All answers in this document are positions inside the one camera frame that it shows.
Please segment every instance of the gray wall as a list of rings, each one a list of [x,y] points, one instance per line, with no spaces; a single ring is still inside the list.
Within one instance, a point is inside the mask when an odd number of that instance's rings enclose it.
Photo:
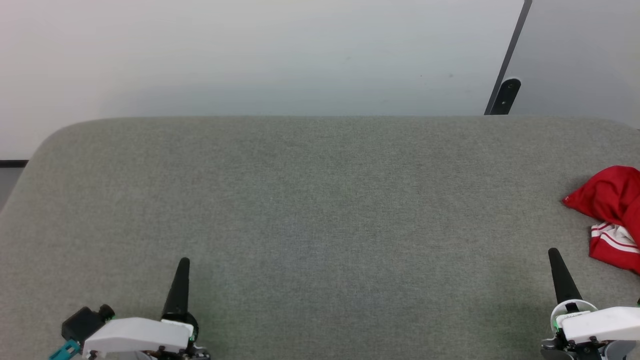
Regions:
[[[524,0],[140,1],[2,0],[0,159],[107,117],[481,115]]]
[[[506,76],[522,80],[511,114],[640,128],[640,1],[533,0]]]

